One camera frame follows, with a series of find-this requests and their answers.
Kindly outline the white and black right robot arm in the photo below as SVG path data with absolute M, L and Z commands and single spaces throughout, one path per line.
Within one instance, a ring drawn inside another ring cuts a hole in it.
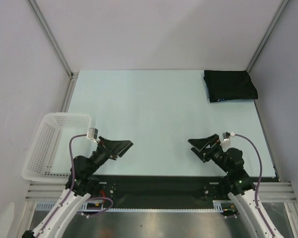
M 210 178 L 135 177 L 116 184 L 116 208 L 125 209 L 195 209 L 210 208 L 214 200 L 230 200 L 233 208 L 223 214 L 239 214 L 253 238 L 281 238 L 259 198 L 261 178 L 255 181 L 244 168 L 243 152 L 223 150 L 218 134 L 188 139 L 191 151 L 203 162 L 214 162 L 225 175 Z

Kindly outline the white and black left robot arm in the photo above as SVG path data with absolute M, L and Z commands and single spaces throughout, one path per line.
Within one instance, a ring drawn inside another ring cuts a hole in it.
M 60 198 L 38 226 L 23 233 L 23 238 L 61 238 L 79 208 L 90 199 L 109 201 L 109 209 L 113 206 L 111 198 L 97 197 L 100 185 L 94 173 L 108 160 L 122 157 L 133 146 L 133 142 L 99 137 L 96 141 L 97 148 L 90 157 L 74 157 L 72 143 L 80 137 L 87 135 L 75 135 L 69 141 L 71 174 Z

